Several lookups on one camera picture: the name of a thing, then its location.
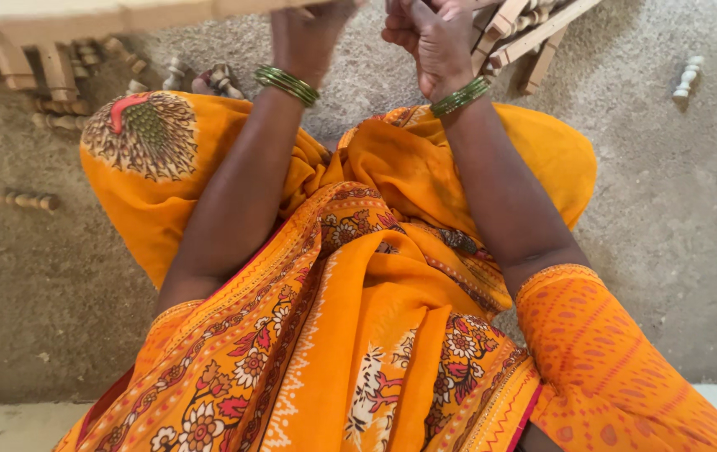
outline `hand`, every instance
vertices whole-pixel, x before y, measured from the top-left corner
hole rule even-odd
[[[319,89],[333,47],[356,6],[354,0],[285,8],[272,13],[273,66]]]
[[[473,80],[470,31],[473,13],[461,0],[388,0],[381,37],[405,48],[417,62],[423,95],[439,102]]]

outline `bangle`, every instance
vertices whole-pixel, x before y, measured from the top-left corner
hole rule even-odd
[[[255,71],[254,78],[255,81],[263,86],[277,87],[295,98],[300,99],[305,108],[312,107],[316,99],[319,99],[319,93],[316,92],[316,89],[303,82],[303,80],[277,67],[258,67],[258,70]]]
[[[444,116],[457,108],[463,107],[475,99],[480,98],[489,89],[489,80],[484,76],[478,76],[472,82],[465,85],[459,91],[454,92],[447,98],[431,105],[434,118]]]

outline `concrete floor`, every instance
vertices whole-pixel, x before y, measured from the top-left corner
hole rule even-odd
[[[382,24],[383,1],[373,0],[345,33],[323,100],[304,119],[318,139],[423,102],[410,57],[379,38]],[[270,61],[257,16],[131,44],[154,62],[152,87],[179,55],[197,72],[230,63],[253,95],[250,74]],[[671,93],[692,55],[707,61],[683,110]],[[594,268],[686,378],[717,382],[717,0],[604,0],[571,25],[533,97],[517,94],[521,70],[496,79],[494,99],[566,121],[599,157],[576,231]],[[129,78],[105,63],[80,91],[99,106]],[[29,114],[26,97],[0,85],[0,190],[51,191],[64,204],[53,216],[0,208],[0,402],[92,400],[132,364],[156,294],[84,179],[79,135],[37,130]],[[513,318],[500,324],[516,334]]]

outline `foot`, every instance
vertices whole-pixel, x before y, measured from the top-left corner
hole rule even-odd
[[[210,86],[208,86],[208,83],[211,82],[212,73],[213,71],[208,69],[207,71],[204,71],[203,73],[196,76],[196,78],[194,78],[191,82],[191,91],[194,94],[217,96],[216,92]]]

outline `saree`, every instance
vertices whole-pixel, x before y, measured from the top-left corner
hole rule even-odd
[[[89,121],[83,167],[156,287],[250,108],[147,92]],[[496,110],[572,227],[594,185],[590,143]],[[524,284],[529,350],[490,324],[513,301],[429,108],[364,121],[333,154],[301,130],[292,152],[272,237],[207,300],[160,314],[54,450],[509,452],[529,420],[565,450],[717,450],[717,411],[592,270]]]

